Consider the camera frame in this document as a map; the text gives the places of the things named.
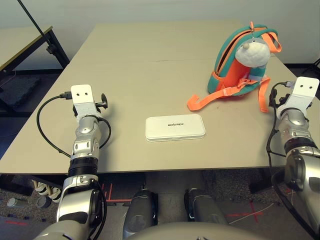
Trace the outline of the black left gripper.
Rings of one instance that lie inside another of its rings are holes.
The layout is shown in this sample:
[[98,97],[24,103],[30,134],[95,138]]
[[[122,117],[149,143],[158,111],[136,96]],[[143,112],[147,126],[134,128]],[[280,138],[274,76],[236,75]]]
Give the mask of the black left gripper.
[[96,102],[95,106],[102,107],[104,109],[108,108],[108,100],[107,100],[107,97],[104,93],[101,94],[101,102]]

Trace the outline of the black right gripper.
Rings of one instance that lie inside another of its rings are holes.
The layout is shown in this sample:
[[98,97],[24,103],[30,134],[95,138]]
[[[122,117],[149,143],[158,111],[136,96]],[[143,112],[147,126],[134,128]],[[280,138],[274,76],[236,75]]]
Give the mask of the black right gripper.
[[277,96],[277,90],[275,88],[271,89],[270,95],[269,95],[269,106],[272,108],[280,107],[284,105],[288,99],[288,94],[286,94],[283,97],[279,98],[279,103],[276,104],[276,96]]

